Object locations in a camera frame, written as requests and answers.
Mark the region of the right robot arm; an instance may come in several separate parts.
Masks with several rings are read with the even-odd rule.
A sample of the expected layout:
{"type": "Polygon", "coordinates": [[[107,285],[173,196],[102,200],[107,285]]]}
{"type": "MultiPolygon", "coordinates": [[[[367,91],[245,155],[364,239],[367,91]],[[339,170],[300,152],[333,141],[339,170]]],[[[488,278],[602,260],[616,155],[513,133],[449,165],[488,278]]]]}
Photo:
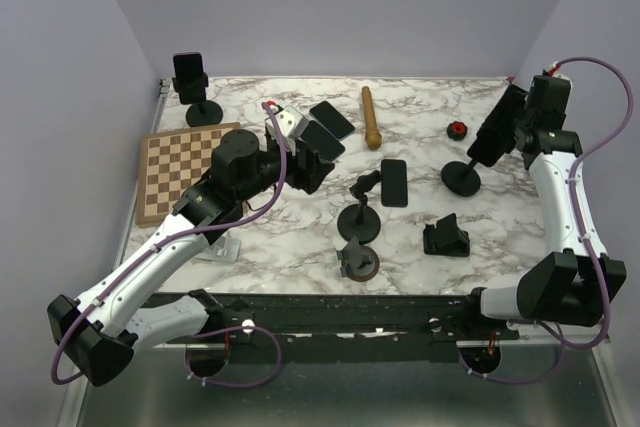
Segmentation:
{"type": "Polygon", "coordinates": [[[511,86],[478,134],[500,134],[507,149],[521,153],[542,205],[546,247],[516,286],[485,289],[479,304],[461,312],[461,329],[471,338],[493,331],[496,319],[592,327],[626,279],[590,214],[575,163],[583,152],[579,136],[563,127],[570,93],[569,80],[549,74],[535,76],[528,90],[511,86]]]}

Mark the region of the black pole stand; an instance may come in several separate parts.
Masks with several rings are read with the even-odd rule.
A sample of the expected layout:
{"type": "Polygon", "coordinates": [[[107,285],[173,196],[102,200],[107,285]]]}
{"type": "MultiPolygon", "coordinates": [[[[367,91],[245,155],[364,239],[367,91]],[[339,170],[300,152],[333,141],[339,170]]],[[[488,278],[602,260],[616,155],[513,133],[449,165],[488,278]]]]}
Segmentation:
{"type": "Polygon", "coordinates": [[[359,176],[349,188],[357,203],[344,208],[338,216],[337,229],[344,240],[350,241],[355,238],[363,245],[378,237],[381,220],[376,211],[368,205],[367,194],[380,182],[381,172],[374,170],[359,176]]]}
{"type": "Polygon", "coordinates": [[[221,106],[206,98],[206,89],[209,86],[206,74],[189,81],[173,77],[172,83],[178,94],[179,102],[182,105],[188,105],[185,119],[189,127],[217,125],[222,122],[223,110],[221,106]]]}
{"type": "Polygon", "coordinates": [[[461,197],[474,196],[481,187],[481,179],[475,170],[477,162],[448,162],[440,172],[444,185],[454,194],[461,197]]]}

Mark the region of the silver phone stand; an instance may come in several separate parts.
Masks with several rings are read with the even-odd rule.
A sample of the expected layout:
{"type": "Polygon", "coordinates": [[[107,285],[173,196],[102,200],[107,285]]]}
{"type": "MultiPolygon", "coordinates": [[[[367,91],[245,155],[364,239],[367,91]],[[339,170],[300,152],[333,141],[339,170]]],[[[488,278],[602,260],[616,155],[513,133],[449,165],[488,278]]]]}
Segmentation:
{"type": "Polygon", "coordinates": [[[211,246],[199,253],[196,258],[209,262],[235,263],[238,259],[241,245],[240,239],[224,234],[211,246]]]}

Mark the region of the teal phone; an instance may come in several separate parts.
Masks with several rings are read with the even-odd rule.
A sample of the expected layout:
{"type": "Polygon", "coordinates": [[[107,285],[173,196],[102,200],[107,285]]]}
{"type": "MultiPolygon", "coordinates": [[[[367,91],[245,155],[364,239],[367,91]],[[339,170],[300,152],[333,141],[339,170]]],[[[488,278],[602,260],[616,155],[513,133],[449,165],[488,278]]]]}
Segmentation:
{"type": "Polygon", "coordinates": [[[313,106],[309,114],[337,140],[344,140],[355,131],[354,125],[328,101],[313,106]]]}

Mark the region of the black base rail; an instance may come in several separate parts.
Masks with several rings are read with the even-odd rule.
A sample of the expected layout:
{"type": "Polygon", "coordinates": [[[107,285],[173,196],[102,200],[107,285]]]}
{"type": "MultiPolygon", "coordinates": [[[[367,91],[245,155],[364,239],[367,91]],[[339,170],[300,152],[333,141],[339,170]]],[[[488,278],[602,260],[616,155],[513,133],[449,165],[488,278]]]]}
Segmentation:
{"type": "Polygon", "coordinates": [[[220,294],[192,290],[212,339],[191,338],[197,361],[233,364],[453,363],[460,347],[540,340],[543,330],[485,319],[472,295],[220,294]],[[223,334],[224,327],[232,333],[223,334]]]}

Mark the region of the black folding stand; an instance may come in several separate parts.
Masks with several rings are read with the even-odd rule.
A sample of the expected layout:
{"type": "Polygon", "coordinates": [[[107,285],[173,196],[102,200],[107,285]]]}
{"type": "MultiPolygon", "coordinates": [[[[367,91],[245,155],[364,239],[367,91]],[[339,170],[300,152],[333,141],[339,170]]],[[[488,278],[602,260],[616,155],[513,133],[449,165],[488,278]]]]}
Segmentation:
{"type": "Polygon", "coordinates": [[[427,255],[447,257],[470,255],[469,234],[458,226],[455,213],[439,219],[435,224],[425,225],[423,251],[427,255]]]}

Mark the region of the round wooden base stand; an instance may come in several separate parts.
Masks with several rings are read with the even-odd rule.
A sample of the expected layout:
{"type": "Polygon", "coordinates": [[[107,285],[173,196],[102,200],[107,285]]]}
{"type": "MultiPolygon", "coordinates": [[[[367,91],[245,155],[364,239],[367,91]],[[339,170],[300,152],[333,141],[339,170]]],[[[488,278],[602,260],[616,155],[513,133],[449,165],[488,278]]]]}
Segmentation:
{"type": "Polygon", "coordinates": [[[356,282],[366,282],[374,278],[379,271],[380,259],[377,253],[367,245],[361,244],[356,237],[349,240],[336,255],[340,261],[342,277],[356,282]]]}

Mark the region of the wooden chessboard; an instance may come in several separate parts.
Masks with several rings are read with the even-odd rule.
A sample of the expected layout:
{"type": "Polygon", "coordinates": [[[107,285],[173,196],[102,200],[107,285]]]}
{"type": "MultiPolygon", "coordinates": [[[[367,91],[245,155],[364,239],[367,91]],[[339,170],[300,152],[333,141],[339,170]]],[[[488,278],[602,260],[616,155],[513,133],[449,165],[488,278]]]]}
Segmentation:
{"type": "Polygon", "coordinates": [[[135,222],[158,226],[184,191],[211,166],[222,137],[240,127],[237,122],[186,128],[142,138],[135,222]]]}

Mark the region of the black phone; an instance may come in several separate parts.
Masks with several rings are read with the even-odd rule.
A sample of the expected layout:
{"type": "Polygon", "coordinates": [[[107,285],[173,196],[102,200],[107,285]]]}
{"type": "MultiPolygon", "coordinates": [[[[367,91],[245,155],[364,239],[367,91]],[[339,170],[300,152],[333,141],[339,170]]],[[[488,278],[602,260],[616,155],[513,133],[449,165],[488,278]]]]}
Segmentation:
{"type": "Polygon", "coordinates": [[[334,162],[345,152],[344,145],[314,120],[308,123],[301,138],[317,150],[321,159],[329,162],[334,162]]]}

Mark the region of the red black knob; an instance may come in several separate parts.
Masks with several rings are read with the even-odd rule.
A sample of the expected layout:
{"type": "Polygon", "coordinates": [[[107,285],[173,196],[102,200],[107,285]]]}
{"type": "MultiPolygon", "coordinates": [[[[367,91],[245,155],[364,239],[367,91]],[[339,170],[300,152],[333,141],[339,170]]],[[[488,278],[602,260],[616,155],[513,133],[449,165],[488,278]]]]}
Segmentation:
{"type": "Polygon", "coordinates": [[[446,129],[447,136],[456,142],[462,141],[468,134],[468,127],[460,121],[451,122],[446,129]]]}

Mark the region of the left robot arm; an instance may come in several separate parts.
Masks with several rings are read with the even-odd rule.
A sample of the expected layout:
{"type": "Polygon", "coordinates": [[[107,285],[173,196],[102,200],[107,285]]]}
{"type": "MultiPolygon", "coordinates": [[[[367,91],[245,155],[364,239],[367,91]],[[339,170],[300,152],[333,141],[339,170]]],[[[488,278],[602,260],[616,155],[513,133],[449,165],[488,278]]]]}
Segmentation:
{"type": "Polygon", "coordinates": [[[247,130],[226,133],[211,155],[211,165],[189,187],[157,230],[104,280],[71,298],[57,296],[47,308],[57,345],[50,375],[67,357],[94,386],[117,377],[140,351],[181,337],[214,340],[222,327],[214,300],[189,293],[178,300],[148,307],[146,301],[187,261],[211,247],[222,235],[249,223],[245,203],[285,185],[312,194],[334,164],[302,139],[288,140],[279,131],[267,134],[262,149],[247,130]]]}

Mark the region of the wooden rolling pin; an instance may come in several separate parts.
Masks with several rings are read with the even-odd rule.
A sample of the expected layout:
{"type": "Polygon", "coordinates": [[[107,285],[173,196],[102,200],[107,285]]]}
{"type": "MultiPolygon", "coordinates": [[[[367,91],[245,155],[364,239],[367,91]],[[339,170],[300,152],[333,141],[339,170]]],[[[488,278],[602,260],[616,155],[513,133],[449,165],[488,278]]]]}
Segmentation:
{"type": "Polygon", "coordinates": [[[365,143],[370,150],[377,150],[381,147],[382,135],[378,128],[373,98],[368,86],[362,87],[361,97],[365,124],[365,143]]]}

